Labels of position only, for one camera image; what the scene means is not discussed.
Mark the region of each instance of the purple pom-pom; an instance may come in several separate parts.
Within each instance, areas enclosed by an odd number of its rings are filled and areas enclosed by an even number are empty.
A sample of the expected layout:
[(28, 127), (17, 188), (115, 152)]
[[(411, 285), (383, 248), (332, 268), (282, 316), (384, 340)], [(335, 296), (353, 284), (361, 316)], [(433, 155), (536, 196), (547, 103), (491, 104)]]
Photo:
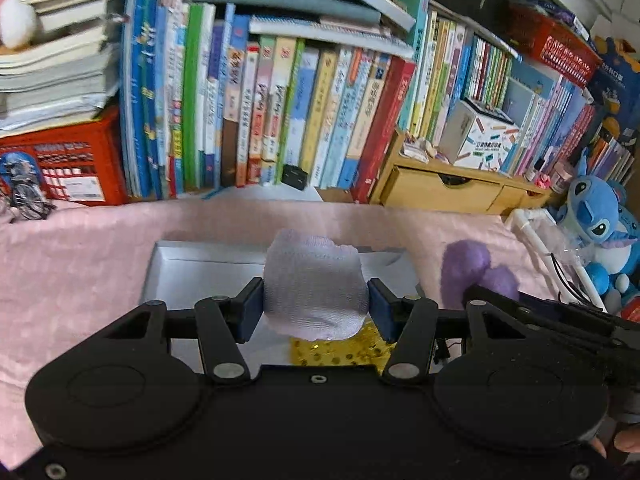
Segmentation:
[(495, 269), (489, 269), (478, 282), (478, 285), (484, 286), (498, 294), (501, 294), (511, 300), (518, 300), (518, 280), (509, 270), (509, 267), (501, 265)]
[(483, 243), (460, 240), (449, 244), (444, 251), (440, 275), (442, 307), (462, 310), (465, 290), (478, 283), (490, 267), (491, 254)]

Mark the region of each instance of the plush toy eye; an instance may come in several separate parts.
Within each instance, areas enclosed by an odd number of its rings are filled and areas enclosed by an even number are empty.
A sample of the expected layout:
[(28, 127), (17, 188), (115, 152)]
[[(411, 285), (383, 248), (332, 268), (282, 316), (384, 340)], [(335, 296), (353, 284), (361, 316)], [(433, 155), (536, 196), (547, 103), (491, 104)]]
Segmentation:
[(585, 182), (579, 182), (575, 187), (576, 196), (580, 195), (580, 193), (582, 193), (585, 189), (587, 189), (587, 184)]
[(594, 227), (591, 232), (593, 234), (595, 234), (596, 236), (602, 236), (604, 234), (604, 231), (607, 230), (607, 226), (606, 224), (598, 224), (596, 225), (596, 227)]

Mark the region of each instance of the screw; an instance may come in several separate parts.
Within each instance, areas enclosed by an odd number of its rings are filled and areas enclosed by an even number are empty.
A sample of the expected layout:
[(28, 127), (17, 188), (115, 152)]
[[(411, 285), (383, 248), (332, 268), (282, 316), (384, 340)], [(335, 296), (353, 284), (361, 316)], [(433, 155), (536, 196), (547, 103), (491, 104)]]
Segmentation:
[(51, 480), (62, 480), (66, 478), (66, 469), (60, 464), (48, 464), (44, 468), (44, 473)]
[(587, 480), (589, 475), (591, 474), (591, 470), (589, 466), (584, 464), (575, 465), (571, 472), (569, 473), (569, 478), (571, 480)]
[(389, 367), (389, 374), (396, 379), (413, 379), (420, 373), (420, 368), (411, 363), (398, 363)]
[(237, 379), (244, 374), (244, 367), (238, 363), (220, 363), (213, 368), (213, 374), (220, 379)]

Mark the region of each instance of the plush toy nose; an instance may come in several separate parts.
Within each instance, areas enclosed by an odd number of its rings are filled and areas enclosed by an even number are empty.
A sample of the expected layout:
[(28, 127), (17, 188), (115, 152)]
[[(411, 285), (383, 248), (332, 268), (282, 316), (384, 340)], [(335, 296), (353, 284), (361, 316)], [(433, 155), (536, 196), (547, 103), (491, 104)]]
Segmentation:
[(575, 215), (583, 225), (591, 225), (591, 223), (593, 223), (593, 212), (586, 202), (580, 202), (578, 204), (578, 211)]

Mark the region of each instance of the red plastic basket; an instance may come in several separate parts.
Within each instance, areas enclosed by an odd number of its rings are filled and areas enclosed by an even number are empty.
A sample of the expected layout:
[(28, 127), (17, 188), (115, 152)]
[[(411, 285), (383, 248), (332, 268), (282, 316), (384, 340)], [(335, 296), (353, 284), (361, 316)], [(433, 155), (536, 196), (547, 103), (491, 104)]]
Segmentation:
[(564, 23), (510, 2), (509, 36), (514, 47), (557, 70), (580, 88), (587, 86), (602, 60)]
[[(0, 165), (20, 160), (34, 166), (40, 187), (50, 198), (85, 205), (128, 202), (118, 150), (118, 107), (107, 108), (98, 120), (0, 139)], [(8, 178), (0, 171), (0, 186)]]

